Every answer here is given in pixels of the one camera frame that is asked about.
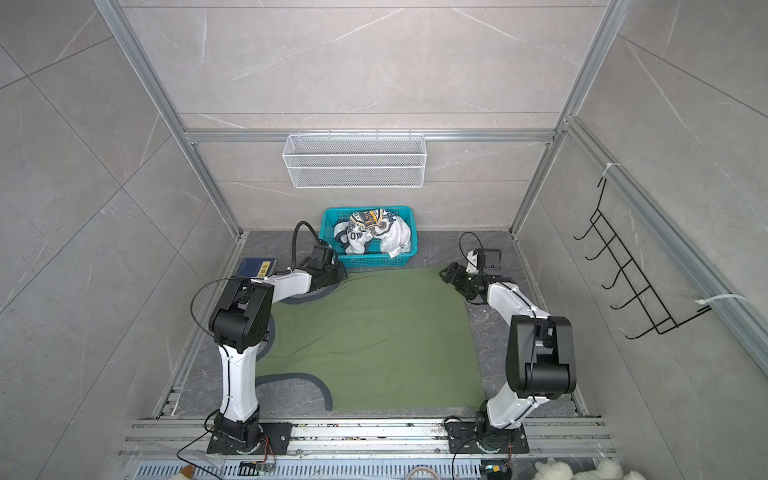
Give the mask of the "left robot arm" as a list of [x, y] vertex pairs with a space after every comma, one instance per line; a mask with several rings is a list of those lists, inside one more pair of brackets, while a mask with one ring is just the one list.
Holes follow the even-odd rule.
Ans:
[[268, 334], [272, 305], [335, 286], [347, 277], [343, 264], [318, 269], [289, 269], [264, 278], [227, 279], [209, 330], [222, 365], [222, 400], [213, 433], [242, 450], [258, 446], [262, 428], [256, 393], [255, 367], [259, 345]]

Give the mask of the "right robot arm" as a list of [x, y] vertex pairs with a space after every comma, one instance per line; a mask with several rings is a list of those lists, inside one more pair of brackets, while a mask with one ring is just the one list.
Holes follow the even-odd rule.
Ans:
[[466, 300], [480, 298], [508, 324], [506, 383], [485, 403], [486, 430], [514, 430], [539, 406], [577, 386], [573, 327], [563, 316], [544, 311], [511, 279], [469, 273], [454, 262], [440, 272]]

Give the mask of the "green tank top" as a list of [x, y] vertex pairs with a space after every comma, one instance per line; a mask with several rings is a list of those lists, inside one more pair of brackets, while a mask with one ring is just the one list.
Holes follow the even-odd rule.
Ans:
[[260, 383], [309, 380], [334, 412], [477, 407], [485, 399], [464, 299], [433, 268], [353, 273], [272, 308]]

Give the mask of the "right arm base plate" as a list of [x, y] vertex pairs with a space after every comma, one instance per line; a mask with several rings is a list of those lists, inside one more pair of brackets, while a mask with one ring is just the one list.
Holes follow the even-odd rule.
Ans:
[[523, 427], [495, 429], [479, 427], [474, 422], [449, 418], [443, 422], [449, 451], [455, 455], [528, 454], [530, 451]]

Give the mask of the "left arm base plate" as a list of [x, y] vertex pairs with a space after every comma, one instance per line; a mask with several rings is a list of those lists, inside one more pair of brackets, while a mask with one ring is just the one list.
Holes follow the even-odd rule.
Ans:
[[222, 455], [284, 455], [293, 424], [290, 422], [233, 423], [214, 426], [206, 452]]

